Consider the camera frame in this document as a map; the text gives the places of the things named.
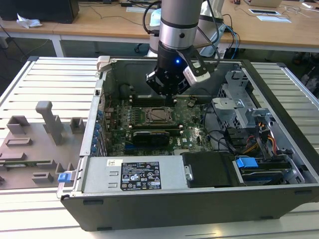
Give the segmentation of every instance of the blue tab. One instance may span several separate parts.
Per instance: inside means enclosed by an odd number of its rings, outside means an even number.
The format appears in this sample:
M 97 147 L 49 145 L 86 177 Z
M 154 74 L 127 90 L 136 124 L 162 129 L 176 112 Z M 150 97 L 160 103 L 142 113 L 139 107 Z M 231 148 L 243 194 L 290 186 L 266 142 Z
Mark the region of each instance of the blue tab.
M 58 177 L 59 183 L 70 183 L 71 182 L 71 173 L 60 173 Z
M 258 168 L 258 163 L 255 158 L 242 157 L 236 160 L 239 168 Z

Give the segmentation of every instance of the table leg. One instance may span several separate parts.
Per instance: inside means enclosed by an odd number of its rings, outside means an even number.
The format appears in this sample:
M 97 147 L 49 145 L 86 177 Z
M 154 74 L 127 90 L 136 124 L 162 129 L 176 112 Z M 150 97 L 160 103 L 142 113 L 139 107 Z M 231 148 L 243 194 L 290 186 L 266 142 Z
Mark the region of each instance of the table leg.
M 8 48 L 8 44 L 6 43 L 5 39 L 6 39 L 6 37 L 0 37 L 0 46 L 3 49 L 7 49 Z
M 97 41 L 93 41 L 93 44 L 95 53 L 100 53 L 99 43 Z
M 60 36 L 56 35 L 53 36 L 53 38 L 51 39 L 53 46 L 54 46 L 54 50 L 55 50 L 55 54 L 57 57 L 64 57 L 64 50 L 63 50 L 63 46 L 61 44 L 61 38 Z
M 220 43 L 218 45 L 218 52 L 219 52 L 219 55 L 220 55 L 220 59 L 224 59 L 224 56 L 225 56 L 225 53 L 226 53 L 226 50 L 228 49 L 228 46 L 229 44 L 225 44 L 225 43 Z
M 268 51 L 265 60 L 270 61 L 270 59 L 273 57 L 274 53 L 275 53 L 275 51 Z

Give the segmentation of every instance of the warning label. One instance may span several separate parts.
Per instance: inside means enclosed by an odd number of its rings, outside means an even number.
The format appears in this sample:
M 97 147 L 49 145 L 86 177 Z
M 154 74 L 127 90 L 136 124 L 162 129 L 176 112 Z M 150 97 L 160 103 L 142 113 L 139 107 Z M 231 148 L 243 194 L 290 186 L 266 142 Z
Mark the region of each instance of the warning label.
M 122 163 L 121 189 L 161 189 L 159 162 Z

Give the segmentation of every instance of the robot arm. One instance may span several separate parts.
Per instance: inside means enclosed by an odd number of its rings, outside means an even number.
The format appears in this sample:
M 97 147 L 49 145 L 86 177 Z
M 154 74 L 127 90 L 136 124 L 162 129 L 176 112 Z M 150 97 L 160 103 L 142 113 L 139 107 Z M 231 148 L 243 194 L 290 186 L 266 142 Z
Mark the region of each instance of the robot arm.
M 210 0 L 220 16 L 224 0 Z M 208 68 L 193 46 L 203 0 L 162 0 L 158 62 L 147 83 L 168 98 L 210 78 Z

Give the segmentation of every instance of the metal slat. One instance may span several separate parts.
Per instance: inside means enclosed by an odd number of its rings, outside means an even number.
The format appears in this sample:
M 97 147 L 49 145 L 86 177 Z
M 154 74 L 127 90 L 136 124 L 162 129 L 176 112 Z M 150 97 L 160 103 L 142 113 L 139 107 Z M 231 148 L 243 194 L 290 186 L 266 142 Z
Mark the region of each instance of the metal slat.
M 255 95 L 258 102 L 263 102 L 259 95 Z M 311 101 L 303 96 L 278 96 L 277 99 L 281 103 L 311 103 Z
M 301 90 L 295 85 L 268 85 L 269 89 L 272 91 L 299 91 Z
M 82 117 L 87 118 L 89 116 L 89 110 L 52 110 L 54 115 L 60 116 L 60 118 L 70 119 L 72 117 Z M 25 116 L 28 118 L 41 119 L 42 115 L 37 113 L 35 110 L 9 110 L 1 111 L 0 118 L 11 118 L 11 116 Z
M 0 139 L 5 139 L 9 132 L 8 128 L 0 129 Z
M 306 111 L 300 111 L 300 110 L 287 110 L 290 117 L 308 117 L 308 118 L 318 118 L 319 120 L 319 111 L 318 110 L 306 110 Z
M 35 64 L 34 70 L 77 70 L 77 71 L 97 71 L 94 65 L 40 65 Z
M 271 74 L 271 75 L 284 75 L 284 76 L 286 76 L 286 74 L 281 69 L 278 69 L 278 70 L 256 69 L 256 70 L 259 74 Z
M 256 70 L 281 70 L 278 65 L 253 65 Z
M 272 90 L 272 92 L 274 93 L 274 95 L 276 97 L 278 96 L 305 96 L 304 93 L 302 91 L 276 91 L 276 90 Z M 259 95 L 257 91 L 253 90 L 253 94 L 255 96 Z
M 75 58 L 75 57 L 45 57 L 45 56 L 41 56 L 39 57 L 40 60 L 59 60 L 59 61 L 69 61 L 69 60 L 76 60 L 76 61 L 97 61 L 98 58 Z
M 265 103 L 260 103 L 261 107 L 266 108 Z M 315 107 L 314 104 L 312 103 L 282 103 L 282 106 L 285 108 L 285 110 L 316 110 L 317 108 Z
M 3 110 L 34 110 L 38 102 L 8 102 Z M 53 110 L 89 110 L 91 102 L 53 102 Z
M 306 138 L 309 140 L 311 144 L 316 144 L 319 146 L 319 137 L 318 135 L 306 135 Z
M 68 71 L 68 70 L 30 70 L 28 75 L 45 76 L 95 76 L 95 71 Z
M 290 81 L 290 78 L 287 75 L 266 75 L 260 74 L 263 79 L 286 79 Z
M 319 126 L 319 121 L 318 120 L 311 120 L 308 118 L 297 118 L 296 120 L 294 120 L 296 125 L 298 126 Z
M 42 64 L 42 65 L 93 65 L 96 66 L 97 60 L 56 60 L 56 59 L 38 59 L 36 61 L 36 65 Z
M 95 82 L 21 81 L 19 87 L 95 88 Z
M 287 80 L 264 79 L 264 81 L 266 82 L 267 85 L 294 85 L 295 86 L 293 82 L 287 81 Z
M 91 102 L 93 96 L 92 95 L 79 95 L 76 92 L 76 95 L 26 95 L 26 94 L 18 94 L 18 95 L 11 95 L 8 98 L 8 101 L 11 102 L 23 102 L 23 101 L 52 101 L 52 102 Z
M 29 88 L 19 87 L 14 90 L 14 94 L 70 94 L 70 95 L 93 95 L 94 89 L 91 88 Z
M 273 65 L 273 66 L 277 66 L 277 63 L 272 63 L 272 62 L 252 62 L 251 64 L 253 66 L 255 66 L 255 65 Z
M 319 137 L 319 126 L 301 126 L 299 128 L 304 135 L 317 135 Z
M 23 81 L 80 81 L 80 82 L 96 82 L 98 78 L 95 76 L 26 76 Z
M 33 119 L 33 118 L 27 118 L 29 123 L 44 123 L 44 119 Z M 70 119 L 60 118 L 62 123 L 69 123 Z M 0 130 L 6 129 L 6 124 L 9 122 L 9 119 L 0 119 Z

